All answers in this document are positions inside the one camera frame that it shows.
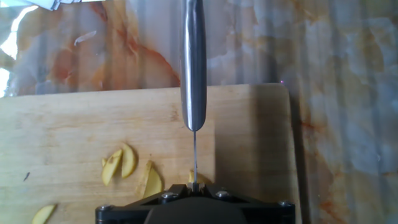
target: marble countertop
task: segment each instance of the marble countertop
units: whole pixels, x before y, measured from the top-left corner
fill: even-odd
[[[179,86],[180,6],[0,8],[0,96]],[[303,222],[398,223],[398,2],[205,0],[205,14],[209,85],[290,91]]]

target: black machine base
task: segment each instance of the black machine base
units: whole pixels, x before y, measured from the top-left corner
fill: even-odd
[[[215,184],[175,184],[140,201],[95,210],[96,224],[158,223],[295,223],[295,205],[264,203]]]

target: wooden cutting board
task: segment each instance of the wooden cutting board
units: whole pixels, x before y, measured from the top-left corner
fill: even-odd
[[[186,183],[193,167],[193,134],[183,123],[179,88],[2,98],[0,127],[0,224],[30,223],[51,203],[58,208],[49,223],[93,223],[98,205],[140,199],[137,181],[148,160],[165,188]],[[105,187],[101,158],[122,142],[136,150],[139,165]],[[300,220],[287,90],[209,87],[198,170],[248,196],[295,202]]]

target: knife handle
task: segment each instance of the knife handle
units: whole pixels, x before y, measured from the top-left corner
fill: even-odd
[[[185,125],[198,131],[206,120],[206,32],[202,0],[182,0],[181,100]]]

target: sliced potato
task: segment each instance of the sliced potato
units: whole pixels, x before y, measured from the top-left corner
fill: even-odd
[[[122,178],[127,178],[134,172],[137,167],[137,157],[131,147],[127,144],[122,145],[122,150]]]
[[[191,170],[189,172],[188,182],[193,182],[194,180],[195,180],[195,173],[193,172],[193,170]],[[211,180],[207,179],[207,177],[205,177],[204,175],[199,174],[199,173],[197,174],[197,182],[198,182],[198,184],[200,184],[200,183],[211,184],[212,183]]]
[[[137,188],[137,193],[142,198],[146,198],[161,191],[163,191],[162,179],[154,169],[153,162],[148,161],[142,180]]]
[[[105,166],[105,164],[106,164],[106,159],[105,158],[102,158],[102,167],[104,167]]]
[[[113,174],[116,172],[120,160],[122,158],[123,150],[117,150],[107,161],[105,166],[102,169],[102,181],[104,182],[105,186],[111,182]]]
[[[44,224],[51,216],[57,205],[47,205],[42,207],[33,217],[32,224]]]

